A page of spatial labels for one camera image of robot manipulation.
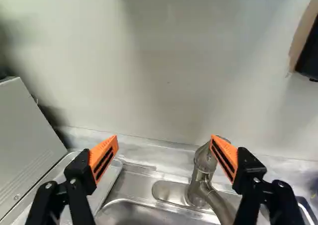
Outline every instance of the faucet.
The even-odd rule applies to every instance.
[[[236,211],[226,199],[220,196],[211,183],[218,162],[212,156],[209,145],[210,141],[195,152],[194,169],[190,185],[186,191],[186,200],[196,207],[204,207],[208,204],[221,225],[232,225]]]

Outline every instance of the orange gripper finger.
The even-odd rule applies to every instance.
[[[118,141],[116,135],[111,136],[89,150],[89,166],[93,172],[96,184],[100,181],[117,151]]]
[[[210,150],[233,184],[238,170],[238,149],[226,140],[211,135]]]

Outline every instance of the backsplash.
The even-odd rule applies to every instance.
[[[62,125],[317,160],[318,84],[289,75],[309,2],[0,0],[14,71]]]

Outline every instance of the black object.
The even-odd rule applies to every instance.
[[[39,187],[25,225],[58,224],[67,204],[70,206],[74,225],[95,225],[86,197],[96,189],[88,160],[89,150],[84,149],[64,169],[64,183],[49,181]]]
[[[291,186],[263,180],[266,167],[246,148],[238,148],[238,170],[233,189],[240,195],[234,225],[255,225],[260,205],[269,210],[271,225],[305,225]]]
[[[314,21],[295,70],[309,77],[311,81],[318,80],[318,17]]]

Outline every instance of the sink basin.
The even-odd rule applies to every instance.
[[[195,208],[187,204],[184,195],[189,180],[187,177],[125,164],[95,221],[98,225],[219,225],[217,216],[210,208]],[[170,190],[165,189],[166,184],[169,184]],[[230,186],[213,186],[238,208],[240,196],[230,193]],[[161,193],[155,192],[159,187]],[[316,225],[317,220],[305,202],[299,199],[305,224]],[[257,224],[268,225],[266,217],[266,211],[261,208]]]
[[[185,215],[151,208],[128,200],[105,206],[96,218],[98,225],[211,225]]]

